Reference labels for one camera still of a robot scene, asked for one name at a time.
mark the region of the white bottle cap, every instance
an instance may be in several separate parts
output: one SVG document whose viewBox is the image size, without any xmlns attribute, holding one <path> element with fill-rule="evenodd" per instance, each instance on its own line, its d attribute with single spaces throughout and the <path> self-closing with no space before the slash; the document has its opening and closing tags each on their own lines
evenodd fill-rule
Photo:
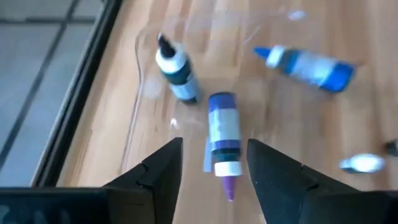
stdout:
<svg viewBox="0 0 398 224">
<path fill-rule="evenodd" d="M 182 44 L 175 43 L 175 55 L 172 58 L 163 58 L 160 49 L 156 51 L 156 63 L 164 73 L 178 72 L 187 61 L 187 55 L 182 47 Z"/>
<path fill-rule="evenodd" d="M 275 45 L 267 57 L 266 65 L 269 68 L 276 68 L 285 53 L 283 45 Z"/>
<path fill-rule="evenodd" d="M 384 159 L 375 154 L 358 154 L 340 162 L 341 169 L 353 169 L 358 172 L 376 172 L 384 167 Z"/>
<path fill-rule="evenodd" d="M 229 177 L 242 175 L 242 165 L 239 161 L 217 162 L 214 164 L 216 177 Z"/>
</svg>

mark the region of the purple bottle tip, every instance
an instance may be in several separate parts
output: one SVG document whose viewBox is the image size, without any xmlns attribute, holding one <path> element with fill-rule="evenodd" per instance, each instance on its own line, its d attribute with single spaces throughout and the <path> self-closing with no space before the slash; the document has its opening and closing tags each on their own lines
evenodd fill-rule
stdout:
<svg viewBox="0 0 398 224">
<path fill-rule="evenodd" d="M 233 202 L 235 198 L 236 177 L 227 176 L 227 177 L 222 177 L 222 179 L 223 179 L 225 195 L 230 202 Z"/>
</svg>

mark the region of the bottle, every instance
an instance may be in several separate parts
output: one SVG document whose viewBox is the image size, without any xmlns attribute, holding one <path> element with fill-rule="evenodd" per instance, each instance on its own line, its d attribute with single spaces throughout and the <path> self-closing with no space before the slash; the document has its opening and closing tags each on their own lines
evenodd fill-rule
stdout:
<svg viewBox="0 0 398 224">
<path fill-rule="evenodd" d="M 221 177 L 225 194 L 234 200 L 237 176 L 242 175 L 241 130 L 235 95 L 219 92 L 209 97 L 209 139 L 217 177 Z"/>
<path fill-rule="evenodd" d="M 340 169 L 350 173 L 373 173 L 384 167 L 384 159 L 375 154 L 357 154 L 340 162 Z"/>
<path fill-rule="evenodd" d="M 163 34 L 159 34 L 157 42 L 156 63 L 174 96 L 188 105 L 198 103 L 199 85 L 182 44 L 175 43 L 173 46 Z"/>
<path fill-rule="evenodd" d="M 254 51 L 266 59 L 267 67 L 331 93 L 344 91 L 355 73 L 352 64 L 307 50 L 275 45 L 271 49 L 256 47 Z"/>
</svg>

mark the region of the black bottle cap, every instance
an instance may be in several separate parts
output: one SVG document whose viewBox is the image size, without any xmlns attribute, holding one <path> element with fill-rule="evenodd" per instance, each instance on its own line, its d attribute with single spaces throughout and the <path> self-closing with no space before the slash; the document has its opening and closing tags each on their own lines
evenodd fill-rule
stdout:
<svg viewBox="0 0 398 224">
<path fill-rule="evenodd" d="M 385 143 L 384 147 L 387 149 L 388 154 L 398 157 L 398 139 Z"/>
<path fill-rule="evenodd" d="M 157 36 L 157 44 L 159 45 L 160 53 L 164 58 L 172 58 L 175 55 L 175 49 L 163 34 L 159 34 Z"/>
</svg>

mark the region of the plastic container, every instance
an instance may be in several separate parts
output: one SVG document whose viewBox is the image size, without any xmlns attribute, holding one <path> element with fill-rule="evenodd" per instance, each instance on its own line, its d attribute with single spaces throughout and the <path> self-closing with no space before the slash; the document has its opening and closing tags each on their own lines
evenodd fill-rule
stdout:
<svg viewBox="0 0 398 224">
<path fill-rule="evenodd" d="M 140 86 L 123 171 L 172 138 L 183 137 L 183 177 L 174 223 L 232 223 L 232 219 L 264 223 L 247 168 L 247 140 L 256 138 L 320 168 L 308 162 L 322 150 L 320 105 L 327 98 L 316 87 L 266 68 L 253 48 L 280 44 L 319 51 L 319 30 L 305 13 L 284 10 L 210 14 L 198 10 L 186 18 L 171 17 L 147 26 L 136 40 Z M 199 104 L 187 106 L 169 90 L 155 63 L 159 32 L 182 43 L 189 54 L 204 91 Z M 241 119 L 244 174 L 236 183 L 233 203 L 226 199 L 221 180 L 202 169 L 208 97 L 218 91 L 236 94 Z"/>
</svg>

